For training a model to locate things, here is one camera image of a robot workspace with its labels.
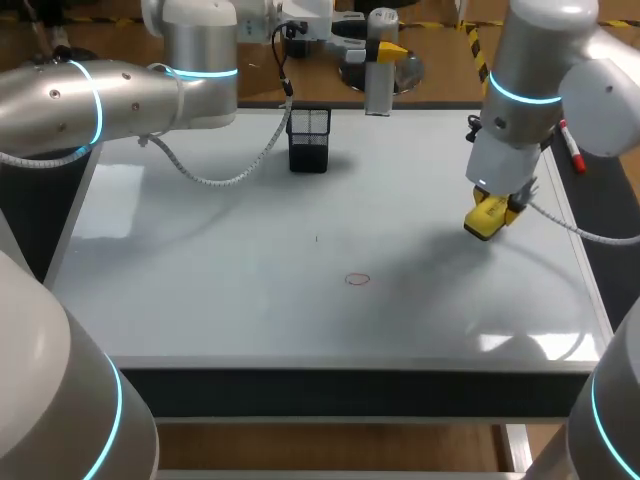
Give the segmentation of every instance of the black mesh pen holder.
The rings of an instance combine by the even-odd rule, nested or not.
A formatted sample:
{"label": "black mesh pen holder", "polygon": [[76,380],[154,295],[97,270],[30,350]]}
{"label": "black mesh pen holder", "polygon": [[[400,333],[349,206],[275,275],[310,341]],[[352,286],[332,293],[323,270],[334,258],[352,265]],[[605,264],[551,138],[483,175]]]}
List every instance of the black mesh pen holder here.
{"label": "black mesh pen holder", "polygon": [[287,123],[289,169],[299,173],[325,173],[329,165],[331,109],[294,108]]}

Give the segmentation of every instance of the wooden floor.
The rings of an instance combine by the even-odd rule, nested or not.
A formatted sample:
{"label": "wooden floor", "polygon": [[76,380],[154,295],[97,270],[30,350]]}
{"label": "wooden floor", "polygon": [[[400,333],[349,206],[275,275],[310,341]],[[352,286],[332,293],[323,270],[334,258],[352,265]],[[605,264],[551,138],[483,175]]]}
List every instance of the wooden floor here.
{"label": "wooden floor", "polygon": [[[348,8],[349,1],[338,0]],[[507,0],[471,0],[468,20],[501,20]],[[69,16],[139,17],[138,0],[103,0],[76,7]],[[401,11],[406,22],[451,23],[453,0],[423,0]],[[601,0],[602,20],[640,20],[640,2]],[[162,40],[143,26],[70,25],[71,42],[105,58],[141,65],[162,60]],[[482,28],[480,40],[491,65],[501,29]],[[613,29],[630,45],[640,47],[640,29]],[[427,76],[401,102],[480,101],[482,90],[464,33],[453,29],[412,29],[401,43],[425,62]],[[0,25],[0,70],[14,68],[36,52],[28,26]],[[269,48],[240,49],[240,92],[243,100],[281,99]],[[337,64],[327,56],[290,61],[287,72],[300,100],[362,101],[361,94],[338,79]],[[640,151],[623,158],[630,182],[640,197]],[[530,426],[532,450],[539,453],[557,426]],[[472,425],[164,425],[160,429],[162,468],[328,469],[498,471],[504,468],[500,437],[491,426]]]}

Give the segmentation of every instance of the cable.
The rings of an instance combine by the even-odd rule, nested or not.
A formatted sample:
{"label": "cable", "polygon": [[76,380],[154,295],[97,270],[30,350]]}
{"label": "cable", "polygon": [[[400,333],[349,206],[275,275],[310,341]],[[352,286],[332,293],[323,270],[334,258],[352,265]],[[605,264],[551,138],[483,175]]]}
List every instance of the cable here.
{"label": "cable", "polygon": [[8,153],[0,152],[0,163],[3,165],[10,165],[12,167],[30,168],[33,170],[58,168],[73,163],[76,160],[84,157],[91,151],[92,147],[80,147],[75,152],[62,158],[56,158],[55,160],[29,160],[27,158],[14,157],[13,155],[9,155]]}
{"label": "cable", "polygon": [[175,165],[175,167],[180,171],[180,173],[182,173],[188,179],[193,180],[194,182],[200,183],[202,185],[207,185],[209,187],[231,187],[233,185],[240,183],[245,178],[247,178],[249,175],[251,175],[251,173],[253,173],[253,171],[256,168],[260,166],[260,164],[262,163],[262,160],[264,160],[264,158],[269,154],[273,146],[276,144],[276,141],[278,140],[278,138],[280,138],[282,131],[287,126],[287,122],[289,121],[289,117],[291,116],[292,107],[293,107],[293,97],[287,97],[287,100],[285,102],[284,116],[282,117],[282,120],[280,121],[280,125],[278,125],[278,128],[276,129],[275,133],[271,137],[271,140],[269,140],[269,143],[267,144],[265,149],[262,151],[260,155],[258,155],[258,158],[256,158],[256,160],[249,166],[249,168],[247,168],[240,175],[230,178],[229,180],[209,180],[207,178],[198,177],[197,175],[192,174],[189,170],[185,168],[185,166],[182,163],[180,163],[178,158],[175,156],[175,154],[171,151],[171,149],[167,146],[166,143],[164,143],[155,135],[150,135],[148,139],[150,142],[155,143],[160,148],[160,150],[162,150],[165,153],[165,155],[169,157],[169,160],[171,160],[171,163]]}
{"label": "cable", "polygon": [[601,243],[601,244],[604,244],[604,245],[610,245],[610,246],[613,246],[613,247],[629,247],[629,246],[639,245],[640,244],[640,235],[638,235],[637,237],[632,237],[632,238],[608,238],[608,237],[602,237],[600,235],[595,235],[593,233],[585,232],[584,230],[576,227],[575,225],[571,225],[571,224],[565,222],[564,220],[560,220],[559,218],[555,217],[553,214],[551,214],[550,212],[548,212],[547,210],[545,210],[544,208],[542,208],[540,205],[538,205],[537,203],[535,203],[532,200],[529,201],[529,205],[531,205],[531,207],[535,211],[540,213],[542,216],[548,218],[553,223],[555,223],[557,225],[560,225],[563,228],[566,228],[570,232],[573,232],[576,235],[579,235],[581,238],[583,238],[585,240],[589,240],[591,242],[596,242],[596,243]]}
{"label": "cable", "polygon": [[[260,166],[260,164],[262,163],[264,158],[269,154],[269,152],[271,152],[271,149],[273,149],[273,146],[276,144],[276,142],[280,138],[280,135],[282,135],[282,132],[284,131],[285,127],[287,126],[287,123],[289,122],[289,118],[291,117],[291,110],[293,108],[293,86],[291,85],[290,80],[287,78],[284,72],[284,65],[288,59],[288,56],[286,54],[286,49],[285,49],[284,58],[282,61],[280,61],[280,56],[278,55],[278,51],[276,49],[276,35],[278,34],[278,32],[280,32],[284,28],[299,31],[301,33],[306,33],[308,27],[305,26],[304,24],[298,25],[294,22],[287,22],[287,23],[278,25],[273,30],[273,33],[271,35],[271,49],[273,51],[273,56],[275,58],[275,61],[278,64],[278,74],[280,76],[280,82],[282,83],[282,88],[286,95],[286,101],[284,104],[285,110],[284,110],[284,115],[282,117],[282,120],[280,121],[280,124],[278,125],[278,128],[276,129],[275,133],[271,137],[271,140],[269,140],[269,143],[267,143],[267,146],[260,153],[260,155],[258,155],[258,158],[256,158],[256,160],[251,165],[249,165],[249,168],[247,168],[240,175],[237,175],[228,180],[209,180],[207,178],[194,175],[189,170],[187,170],[187,168],[180,162],[180,160],[178,160],[178,157],[176,157],[176,155],[173,153],[171,148],[169,148],[169,146],[164,141],[160,140],[159,137],[162,134],[144,135],[140,137],[140,140],[138,142],[140,146],[144,147],[147,144],[147,142],[154,143],[155,145],[158,146],[158,148],[160,148],[160,150],[164,152],[164,154],[169,158],[171,163],[173,163],[173,165],[178,169],[180,173],[182,173],[188,179],[193,180],[194,182],[197,182],[209,187],[230,187],[240,183],[241,181],[246,179],[249,175],[251,175]],[[171,128],[173,128],[174,124],[179,123],[179,119],[182,116],[181,107],[184,105],[184,88],[179,78],[179,75],[177,75],[176,72],[171,67],[167,67],[166,65],[162,65],[162,64],[153,64],[153,65],[150,65],[149,68],[155,68],[157,66],[165,67],[167,70],[169,70],[173,74],[173,76],[178,81],[178,91],[179,91],[178,112],[176,112],[176,116],[174,118],[174,121],[172,122],[172,125],[170,125],[167,129],[167,130],[170,130]]]}

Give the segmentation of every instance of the red marker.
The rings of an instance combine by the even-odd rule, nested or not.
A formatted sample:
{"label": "red marker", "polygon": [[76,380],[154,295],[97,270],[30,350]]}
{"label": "red marker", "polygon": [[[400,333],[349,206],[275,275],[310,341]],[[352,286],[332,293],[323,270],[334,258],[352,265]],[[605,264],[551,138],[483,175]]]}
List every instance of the red marker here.
{"label": "red marker", "polygon": [[582,154],[580,153],[580,149],[578,148],[578,144],[571,136],[569,129],[567,128],[567,121],[562,120],[560,122],[560,130],[562,131],[562,136],[564,137],[564,141],[567,144],[567,148],[569,148],[569,153],[571,154],[571,161],[573,163],[573,168],[576,173],[583,174],[587,171],[587,166],[584,163],[584,158],[582,158]]}

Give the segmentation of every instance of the white table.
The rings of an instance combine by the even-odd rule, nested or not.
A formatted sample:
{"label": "white table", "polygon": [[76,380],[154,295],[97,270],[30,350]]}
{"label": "white table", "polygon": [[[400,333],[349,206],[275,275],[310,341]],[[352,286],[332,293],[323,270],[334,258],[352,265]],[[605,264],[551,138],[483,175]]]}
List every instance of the white table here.
{"label": "white table", "polygon": [[[589,372],[612,332],[581,242],[533,211],[489,243],[462,229],[469,113],[334,111],[326,175],[291,174],[283,135],[223,190],[108,142],[48,281],[121,368]],[[226,178],[280,115],[166,141]],[[537,175],[571,220],[550,151]]]}

